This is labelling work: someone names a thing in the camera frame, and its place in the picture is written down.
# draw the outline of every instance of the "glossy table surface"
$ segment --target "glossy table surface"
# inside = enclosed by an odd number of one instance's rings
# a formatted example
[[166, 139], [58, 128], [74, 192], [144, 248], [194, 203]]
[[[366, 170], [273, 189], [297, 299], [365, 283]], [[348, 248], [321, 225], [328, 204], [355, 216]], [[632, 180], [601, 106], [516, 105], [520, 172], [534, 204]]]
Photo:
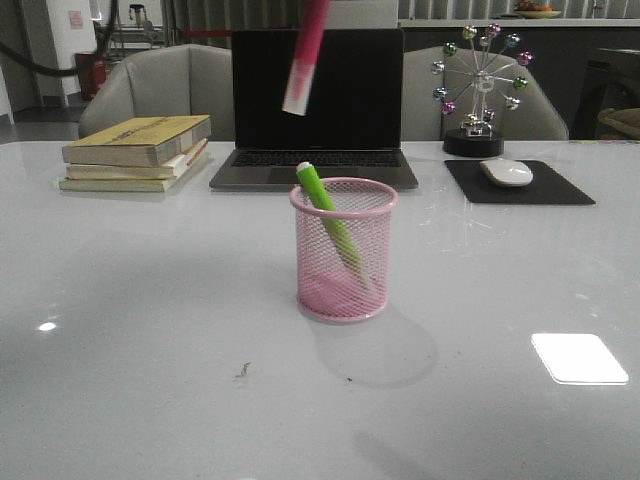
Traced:
[[[62, 145], [0, 146], [3, 480], [639, 478], [639, 144], [507, 142], [573, 207], [471, 204], [404, 144], [390, 304], [342, 326], [297, 308], [286, 193], [209, 189], [231, 144], [166, 194], [62, 193]], [[555, 382], [542, 332], [628, 382]]]

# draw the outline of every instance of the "bowl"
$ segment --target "bowl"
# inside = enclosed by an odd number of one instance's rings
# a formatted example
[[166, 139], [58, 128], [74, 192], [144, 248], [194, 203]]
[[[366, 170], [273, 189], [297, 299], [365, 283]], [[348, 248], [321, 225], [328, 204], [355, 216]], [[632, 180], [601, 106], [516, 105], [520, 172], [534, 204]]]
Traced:
[[560, 10], [516, 10], [524, 18], [553, 18], [562, 13]]

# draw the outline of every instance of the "yellow book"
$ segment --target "yellow book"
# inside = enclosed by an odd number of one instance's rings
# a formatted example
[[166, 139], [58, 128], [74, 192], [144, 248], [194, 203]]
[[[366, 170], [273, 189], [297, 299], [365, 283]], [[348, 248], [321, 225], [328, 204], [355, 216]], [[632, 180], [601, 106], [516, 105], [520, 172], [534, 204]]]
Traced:
[[69, 192], [165, 192], [182, 178], [200, 159], [206, 141], [189, 152], [186, 168], [169, 178], [63, 178], [58, 182], [60, 190]]
[[67, 163], [157, 167], [211, 135], [209, 115], [136, 117], [62, 147]]
[[203, 138], [186, 152], [157, 167], [118, 167], [115, 165], [67, 165], [67, 178], [72, 180], [141, 180], [179, 177], [190, 166], [194, 157], [206, 146]]

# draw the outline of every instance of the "gray armchair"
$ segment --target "gray armchair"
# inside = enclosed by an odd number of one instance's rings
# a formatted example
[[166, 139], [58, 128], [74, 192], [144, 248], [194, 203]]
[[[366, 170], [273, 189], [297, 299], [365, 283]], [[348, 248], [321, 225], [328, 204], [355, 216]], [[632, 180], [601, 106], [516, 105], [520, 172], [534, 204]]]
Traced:
[[[458, 50], [457, 55], [469, 65], [473, 65], [470, 50]], [[437, 87], [446, 86], [455, 96], [455, 89], [469, 81], [467, 76], [454, 72], [434, 75], [431, 65], [443, 60], [442, 47], [425, 48], [405, 53], [404, 84], [402, 92], [402, 140], [440, 140], [443, 132], [460, 126], [463, 117], [471, 112], [473, 95], [470, 91], [459, 99], [456, 111], [447, 116], [440, 113], [441, 104], [434, 100], [432, 92]], [[491, 70], [513, 62], [512, 57], [499, 55], [491, 64]], [[448, 59], [452, 70], [463, 70], [463, 63]], [[514, 78], [522, 76], [528, 80], [523, 90], [516, 91], [511, 85], [501, 85], [507, 95], [521, 100], [516, 110], [507, 111], [504, 99], [499, 93], [488, 96], [488, 103], [496, 111], [492, 122], [495, 129], [506, 140], [566, 140], [569, 138], [567, 126], [546, 97], [531, 73], [520, 65], [501, 72], [501, 76]]]
[[180, 45], [136, 53], [109, 74], [83, 112], [87, 136], [136, 116], [211, 115], [212, 140], [235, 138], [231, 52]]

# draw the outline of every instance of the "laptop screen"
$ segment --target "laptop screen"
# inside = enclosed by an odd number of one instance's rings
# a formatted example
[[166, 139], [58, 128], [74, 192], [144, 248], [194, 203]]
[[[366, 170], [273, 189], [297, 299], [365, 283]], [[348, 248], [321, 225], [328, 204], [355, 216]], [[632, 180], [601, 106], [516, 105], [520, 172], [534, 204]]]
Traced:
[[305, 116], [282, 111], [297, 35], [297, 30], [233, 33], [236, 146], [398, 148], [402, 31], [325, 31]]

